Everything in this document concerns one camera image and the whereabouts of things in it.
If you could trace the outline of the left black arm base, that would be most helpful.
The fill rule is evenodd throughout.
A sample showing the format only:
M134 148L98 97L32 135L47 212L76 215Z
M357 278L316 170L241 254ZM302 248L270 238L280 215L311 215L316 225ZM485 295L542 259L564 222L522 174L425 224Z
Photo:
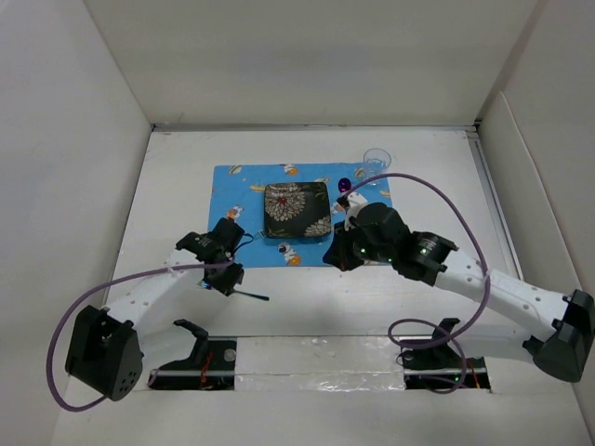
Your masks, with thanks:
M212 337L199 325L178 319L143 339L147 388L228 391L235 387L238 340Z

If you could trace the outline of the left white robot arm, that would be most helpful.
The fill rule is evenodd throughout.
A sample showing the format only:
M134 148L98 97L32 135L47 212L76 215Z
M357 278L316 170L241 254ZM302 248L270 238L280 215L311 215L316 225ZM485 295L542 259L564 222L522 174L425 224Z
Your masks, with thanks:
M127 396L141 378L140 339L146 333L150 311L202 282L231 295L244 277L243 266L233 258L244 236L234 220L223 217L207 233L183 236L161 268L99 286L102 291L139 280L107 306L88 305L76 315L65 361L67 374L98 391L104 400Z

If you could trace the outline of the black floral square plate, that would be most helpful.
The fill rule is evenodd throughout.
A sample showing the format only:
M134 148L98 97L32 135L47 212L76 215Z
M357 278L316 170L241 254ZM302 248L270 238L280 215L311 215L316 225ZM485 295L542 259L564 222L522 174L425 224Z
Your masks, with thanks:
M264 193L266 237L305 239L331 233L330 200L323 182L269 184Z

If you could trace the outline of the clear plastic cup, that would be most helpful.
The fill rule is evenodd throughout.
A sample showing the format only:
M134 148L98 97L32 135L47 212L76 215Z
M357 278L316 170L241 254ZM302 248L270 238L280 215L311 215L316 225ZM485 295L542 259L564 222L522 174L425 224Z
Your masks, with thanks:
M368 149L363 158L364 179L385 173L390 167L391 161L391 155L384 149Z

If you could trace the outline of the purple iridescent spoon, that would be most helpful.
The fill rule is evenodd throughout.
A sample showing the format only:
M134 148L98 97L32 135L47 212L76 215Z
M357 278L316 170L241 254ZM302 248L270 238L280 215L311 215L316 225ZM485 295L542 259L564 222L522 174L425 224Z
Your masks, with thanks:
M345 193L351 189L351 182L348 177L342 177L338 183L337 188L340 193Z

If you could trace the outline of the iridescent fork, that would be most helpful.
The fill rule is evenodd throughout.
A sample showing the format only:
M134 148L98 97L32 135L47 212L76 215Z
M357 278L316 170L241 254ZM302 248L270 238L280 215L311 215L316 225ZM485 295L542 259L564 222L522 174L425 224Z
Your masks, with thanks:
M216 291L217 289L211 285L210 283L206 282L206 281L200 281L197 283L197 285L205 290L208 291ZM252 297L261 301L270 301L271 299L268 296L265 295L257 295L257 294L253 294L253 293L248 293L248 292L244 292L244 291L239 291L239 290L235 290L235 289L231 289L227 294L224 294L225 296L230 296L230 295L244 295L244 296L248 296L248 297Z

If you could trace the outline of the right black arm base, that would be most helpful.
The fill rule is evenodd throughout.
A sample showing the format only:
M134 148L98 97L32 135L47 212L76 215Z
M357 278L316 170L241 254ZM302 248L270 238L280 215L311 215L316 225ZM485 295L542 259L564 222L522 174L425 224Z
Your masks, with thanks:
M429 336L400 336L393 330L402 323L420 323L433 329ZM460 324L458 318L445 318L439 324L412 318L393 322L388 329L390 341L400 348L395 362L403 367L406 390L427 390L448 394L456 389L490 390L491 384L485 359L463 358L453 342L432 348L408 348L403 343L423 345L442 339Z

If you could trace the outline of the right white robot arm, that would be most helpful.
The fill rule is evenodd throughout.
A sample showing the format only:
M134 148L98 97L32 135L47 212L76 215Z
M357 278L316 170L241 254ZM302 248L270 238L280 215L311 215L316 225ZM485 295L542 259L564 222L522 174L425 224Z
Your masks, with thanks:
M591 295L580 290L563 295L489 270L480 257L434 233L411 231L396 210L356 193L339 203L347 214L335 225L325 264L342 271L366 261L387 264L408 280L465 296L518 326L498 334L494 327L473 329L472 321L444 319L423 356L449 366L462 357L464 344L483 356L531 362L564 382L581 380L594 342Z

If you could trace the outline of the blue cartoon placemat cloth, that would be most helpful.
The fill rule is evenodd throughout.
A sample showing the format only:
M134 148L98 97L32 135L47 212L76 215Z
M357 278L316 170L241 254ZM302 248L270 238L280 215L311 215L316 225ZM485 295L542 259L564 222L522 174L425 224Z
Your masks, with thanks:
M273 239L265 234L265 187L276 183L322 182L329 197L330 223L345 213L338 205L339 182L364 178L360 164L244 164L214 169L208 227L223 217L235 220L254 240L241 248L237 261L247 268L321 267L332 237Z

